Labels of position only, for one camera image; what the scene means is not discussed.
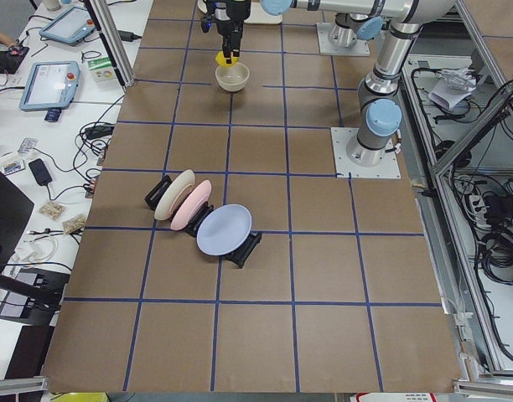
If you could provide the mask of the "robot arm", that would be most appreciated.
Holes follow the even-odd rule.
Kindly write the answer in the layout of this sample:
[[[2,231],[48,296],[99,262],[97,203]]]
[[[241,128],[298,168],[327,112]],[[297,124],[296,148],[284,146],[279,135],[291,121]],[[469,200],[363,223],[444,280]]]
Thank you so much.
[[[381,31],[381,10],[385,3],[375,1],[368,13],[336,13],[329,33],[331,43],[348,47],[357,40],[372,40]],[[251,16],[252,1],[206,1],[205,13],[200,20],[204,33],[216,26],[222,37],[221,51],[216,62],[223,67],[234,66],[241,52],[244,22]]]
[[[358,97],[362,114],[354,144],[367,152],[386,147],[402,120],[402,112],[392,97],[408,53],[425,23],[442,17],[453,1],[262,1],[271,15],[290,8],[307,11],[361,14],[388,17],[391,25],[373,70],[361,81]]]

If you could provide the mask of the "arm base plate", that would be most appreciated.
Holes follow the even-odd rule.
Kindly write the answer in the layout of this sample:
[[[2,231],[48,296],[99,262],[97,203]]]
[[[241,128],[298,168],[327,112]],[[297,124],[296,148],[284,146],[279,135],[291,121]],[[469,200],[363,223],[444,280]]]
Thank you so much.
[[[397,151],[391,139],[380,150],[358,143],[356,127],[332,127],[334,165],[338,178],[400,179]]]
[[[368,57],[371,53],[368,42],[357,39],[350,28],[342,28],[336,23],[317,23],[316,29],[320,54]]]

